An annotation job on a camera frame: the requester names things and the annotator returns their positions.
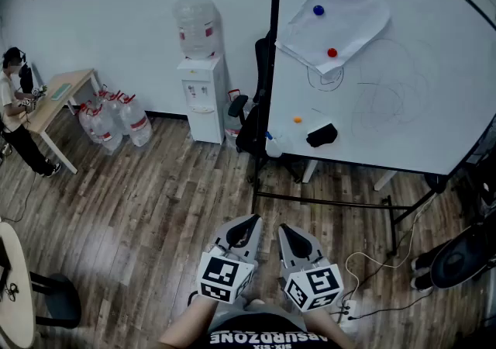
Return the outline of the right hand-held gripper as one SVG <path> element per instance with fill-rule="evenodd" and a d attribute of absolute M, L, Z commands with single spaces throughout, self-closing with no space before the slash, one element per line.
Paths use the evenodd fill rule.
<path fill-rule="evenodd" d="M 322 245 L 303 229 L 282 223 L 278 228 L 281 263 L 284 268 L 299 268 L 322 258 Z M 301 311 L 331 306 L 343 292 L 343 280 L 337 264 L 323 262 L 284 278 L 284 294 Z"/>

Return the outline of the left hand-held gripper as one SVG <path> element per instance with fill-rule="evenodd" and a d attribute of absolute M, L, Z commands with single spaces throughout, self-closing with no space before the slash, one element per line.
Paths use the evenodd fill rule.
<path fill-rule="evenodd" d="M 204 251 L 198 267 L 198 294 L 233 304 L 251 283 L 257 269 L 262 231 L 258 214 L 237 217 L 220 226 L 215 244 Z"/>

